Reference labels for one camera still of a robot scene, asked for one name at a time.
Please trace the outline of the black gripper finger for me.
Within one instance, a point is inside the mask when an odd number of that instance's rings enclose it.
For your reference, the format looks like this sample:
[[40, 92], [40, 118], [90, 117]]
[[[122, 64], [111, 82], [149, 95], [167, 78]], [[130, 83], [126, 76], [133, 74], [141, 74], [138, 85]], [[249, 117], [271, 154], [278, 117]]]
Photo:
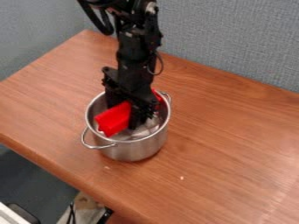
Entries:
[[125, 101], [123, 93], [119, 87], [106, 85], [106, 101], [110, 109]]
[[131, 130], [135, 130], [141, 125], [143, 125], [147, 119], [154, 118], [155, 111], [157, 111], [155, 103], [138, 104], [137, 102], [131, 102], [129, 128]]

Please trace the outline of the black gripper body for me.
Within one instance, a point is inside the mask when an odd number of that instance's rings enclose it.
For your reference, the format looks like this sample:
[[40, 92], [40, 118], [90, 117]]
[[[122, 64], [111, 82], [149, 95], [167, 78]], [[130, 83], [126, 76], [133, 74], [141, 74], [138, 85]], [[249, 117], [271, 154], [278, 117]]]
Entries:
[[119, 87], [125, 101], [138, 104], [155, 103], [158, 99], [153, 91], [155, 80], [157, 56], [133, 60], [119, 55], [117, 57], [118, 68], [105, 66], [103, 86]]

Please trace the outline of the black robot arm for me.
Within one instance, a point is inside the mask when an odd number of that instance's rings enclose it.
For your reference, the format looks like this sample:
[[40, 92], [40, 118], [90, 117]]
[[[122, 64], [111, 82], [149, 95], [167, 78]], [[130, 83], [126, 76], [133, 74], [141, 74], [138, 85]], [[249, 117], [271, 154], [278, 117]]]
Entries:
[[102, 34], [117, 35], [117, 67], [103, 68], [107, 105], [130, 102], [129, 128], [137, 129], [154, 117], [158, 98], [153, 92], [155, 76], [165, 70], [158, 48], [157, 0], [78, 0], [90, 21]]

